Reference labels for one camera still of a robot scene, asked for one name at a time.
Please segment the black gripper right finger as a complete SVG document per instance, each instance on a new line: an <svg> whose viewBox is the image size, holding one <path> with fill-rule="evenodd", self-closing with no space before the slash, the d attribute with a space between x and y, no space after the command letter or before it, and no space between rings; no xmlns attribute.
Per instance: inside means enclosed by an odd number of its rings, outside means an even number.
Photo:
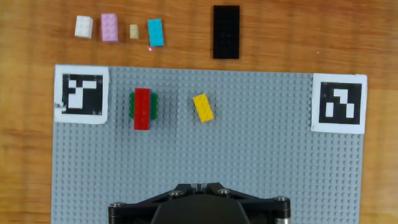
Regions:
<svg viewBox="0 0 398 224"><path fill-rule="evenodd" d="M283 195L260 198L228 189L217 183L201 185L204 194L230 198L238 202L249 218L250 223L291 224L290 199Z"/></svg>

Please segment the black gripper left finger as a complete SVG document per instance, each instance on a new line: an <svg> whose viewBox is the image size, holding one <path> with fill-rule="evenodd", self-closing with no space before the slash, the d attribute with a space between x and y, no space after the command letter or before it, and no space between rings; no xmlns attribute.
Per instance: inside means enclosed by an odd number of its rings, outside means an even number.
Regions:
<svg viewBox="0 0 398 224"><path fill-rule="evenodd" d="M109 224L133 223L138 216L153 217L170 200L202 193L202 184L178 184L176 188L138 203L113 202L108 206Z"/></svg>

